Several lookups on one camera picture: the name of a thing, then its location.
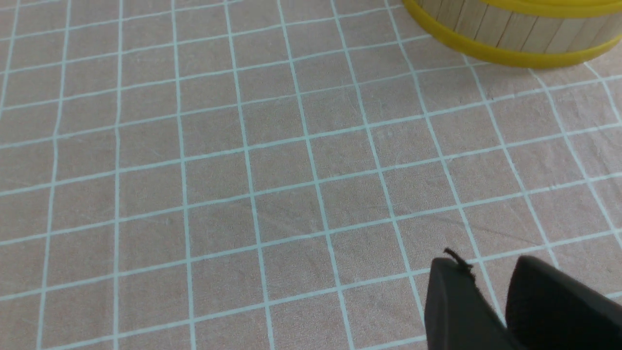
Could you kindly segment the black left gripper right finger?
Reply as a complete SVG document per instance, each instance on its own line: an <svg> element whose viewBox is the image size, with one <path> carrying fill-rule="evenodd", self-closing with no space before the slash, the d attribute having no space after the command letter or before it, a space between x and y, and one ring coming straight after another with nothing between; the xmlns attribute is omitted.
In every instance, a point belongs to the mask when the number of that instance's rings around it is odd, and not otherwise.
<svg viewBox="0 0 622 350"><path fill-rule="evenodd" d="M507 329L528 350L619 350L622 308L534 256L521 256L505 308Z"/></svg>

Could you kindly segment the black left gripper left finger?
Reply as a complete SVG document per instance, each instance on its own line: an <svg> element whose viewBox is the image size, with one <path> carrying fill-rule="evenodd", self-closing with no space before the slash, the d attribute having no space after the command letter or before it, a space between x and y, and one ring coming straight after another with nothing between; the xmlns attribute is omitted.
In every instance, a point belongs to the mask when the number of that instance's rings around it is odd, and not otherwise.
<svg viewBox="0 0 622 350"><path fill-rule="evenodd" d="M522 350L476 286L472 264L445 248L431 263L424 325L429 350Z"/></svg>

